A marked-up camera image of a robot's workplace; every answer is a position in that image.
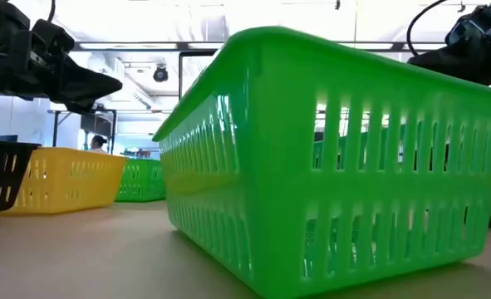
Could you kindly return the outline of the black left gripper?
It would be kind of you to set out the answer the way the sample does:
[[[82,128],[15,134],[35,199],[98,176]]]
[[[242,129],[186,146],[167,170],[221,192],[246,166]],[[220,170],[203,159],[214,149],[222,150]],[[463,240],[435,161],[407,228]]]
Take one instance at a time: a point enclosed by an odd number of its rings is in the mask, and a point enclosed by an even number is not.
[[[15,5],[0,1],[0,94],[23,99],[47,97],[62,104],[91,105],[119,91],[118,79],[86,68],[63,70],[63,29],[47,19],[33,26]]]

